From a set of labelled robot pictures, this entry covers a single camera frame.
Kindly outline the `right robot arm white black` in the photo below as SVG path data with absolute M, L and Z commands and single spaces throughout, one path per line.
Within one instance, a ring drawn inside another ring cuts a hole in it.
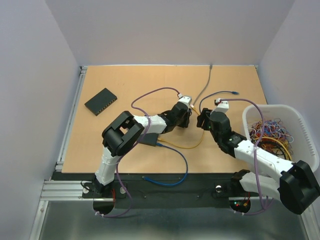
M 235 180 L 230 182 L 233 194 L 261 193 L 281 201 L 297 215 L 320 196 L 320 186 L 308 163 L 285 160 L 256 147 L 245 136 L 232 130 L 224 112 L 203 108 L 197 117 L 197 127 L 210 131 L 224 153 L 248 164 L 257 164 L 255 172 L 242 170 L 234 175 Z

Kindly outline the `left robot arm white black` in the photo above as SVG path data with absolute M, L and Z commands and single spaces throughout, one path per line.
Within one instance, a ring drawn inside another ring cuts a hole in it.
M 153 116 L 136 116 L 122 112 L 103 132 L 101 163 L 92 181 L 94 191 L 100 197 L 111 193 L 116 164 L 127 154 L 143 134 L 166 134 L 175 127 L 187 128 L 192 111 L 192 98 L 181 97 L 172 109 Z

